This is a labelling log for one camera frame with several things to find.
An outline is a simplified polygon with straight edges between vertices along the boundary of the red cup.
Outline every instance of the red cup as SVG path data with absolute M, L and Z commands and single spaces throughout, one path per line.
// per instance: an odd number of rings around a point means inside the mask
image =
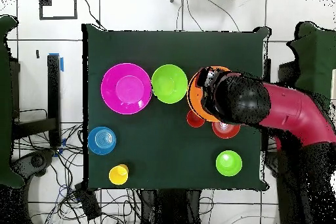
M 205 123 L 205 120 L 197 116 L 192 110 L 186 115 L 186 121 L 191 127 L 201 127 Z
M 237 135 L 240 130 L 240 125 L 230 125 L 228 123 L 213 122 L 213 132 L 219 138 L 229 139 Z

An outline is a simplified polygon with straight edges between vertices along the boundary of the tabletop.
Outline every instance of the tabletop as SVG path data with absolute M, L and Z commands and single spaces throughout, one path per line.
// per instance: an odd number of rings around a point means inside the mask
M 139 113 L 121 115 L 104 103 L 100 84 L 108 69 L 125 62 L 137 64 L 150 77 L 164 64 L 179 66 L 188 81 L 204 66 L 225 66 L 261 77 L 268 28 L 253 32 L 114 32 L 86 24 L 84 32 L 87 40 L 83 38 L 83 46 L 88 48 L 83 73 L 88 77 L 89 132 L 105 126 L 117 137 L 114 150 L 107 155 L 89 150 L 89 187 L 266 190 L 266 183 L 259 178 L 258 130 L 241 126 L 234 138 L 220 139 L 209 122 L 192 128 L 186 122 L 190 109 L 186 97 L 175 104 L 165 104 L 153 95 Z M 216 157 L 223 150 L 234 150 L 242 158 L 242 169 L 233 177 L 221 175 L 215 167 Z M 129 179 L 120 186 L 108 178 L 111 168 L 118 164 L 129 168 Z

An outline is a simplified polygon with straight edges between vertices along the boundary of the white floor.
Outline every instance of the white floor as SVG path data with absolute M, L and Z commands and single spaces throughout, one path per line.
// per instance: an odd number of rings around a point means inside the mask
M 332 0 L 212 0 L 236 21 L 240 31 L 250 32 L 259 26 L 272 28 L 268 44 L 268 57 L 272 59 L 271 81 L 277 80 L 277 67 L 283 62 L 294 60 L 294 55 L 285 42 L 294 37 L 295 26 L 300 21 L 313 21 L 317 25 L 333 29 L 336 27 L 336 5 Z M 45 15 L 72 15 L 72 0 L 52 0 L 51 7 L 43 7 Z M 88 0 L 92 14 L 108 30 L 181 30 L 181 14 L 177 26 L 177 12 L 180 0 Z M 237 31 L 230 17 L 218 7 L 206 0 L 188 0 L 192 16 L 203 30 Z M 47 63 L 49 53 L 59 53 L 64 58 L 64 71 L 61 77 L 62 127 L 64 129 L 79 125 L 82 115 L 82 34 L 81 23 L 95 23 L 90 16 L 84 0 L 77 0 L 77 20 L 40 20 L 39 0 L 0 0 L 0 14 L 18 17 L 17 29 L 8 34 L 8 45 L 13 57 L 21 63 L 20 72 L 20 108 L 47 109 Z M 185 4 L 184 30 L 200 31 L 189 15 Z M 42 118 L 43 112 L 23 113 L 21 120 Z M 77 135 L 72 144 L 80 145 Z M 18 158 L 26 150 L 15 150 L 13 158 Z M 81 164 L 82 157 L 75 159 Z M 64 183 L 64 170 L 58 158 L 53 166 L 58 171 L 58 180 Z M 74 183 L 83 178 L 81 167 L 71 167 Z M 55 206 L 59 186 L 55 172 L 49 168 L 42 178 L 34 178 L 31 183 L 29 201 L 30 213 L 49 213 Z M 270 188 L 266 192 L 249 190 L 216 190 L 215 203 L 211 213 L 201 215 L 202 224 L 277 224 L 278 199 L 275 180 L 265 169 L 265 180 Z M 114 197 L 125 194 L 123 190 L 109 190 Z M 202 196 L 211 196 L 211 190 L 205 190 Z M 110 203 L 110 195 L 105 190 L 97 192 L 97 198 L 105 213 L 122 212 L 123 201 Z M 211 205 L 207 198 L 202 199 L 200 212 L 206 212 Z M 35 224 L 43 224 L 46 215 L 32 218 Z M 133 222 L 134 214 L 129 216 Z M 103 224 L 116 221 L 106 218 Z M 62 221 L 62 224 L 79 224 L 76 220 Z

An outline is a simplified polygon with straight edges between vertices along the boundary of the magenta bowl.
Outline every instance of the magenta bowl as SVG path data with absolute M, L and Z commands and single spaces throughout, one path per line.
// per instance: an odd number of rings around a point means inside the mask
M 104 75 L 100 92 L 106 105 L 119 114 L 135 114 L 150 101 L 152 84 L 148 74 L 136 64 L 112 66 Z

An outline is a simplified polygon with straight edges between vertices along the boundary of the green bowl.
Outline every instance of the green bowl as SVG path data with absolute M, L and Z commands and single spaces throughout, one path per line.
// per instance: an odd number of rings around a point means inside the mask
M 176 103 L 183 99 L 188 88 L 186 74 L 174 64 L 160 66 L 152 76 L 154 95 L 164 103 Z
M 233 150 L 225 150 L 217 156 L 216 168 L 224 176 L 235 176 L 242 169 L 242 158 Z

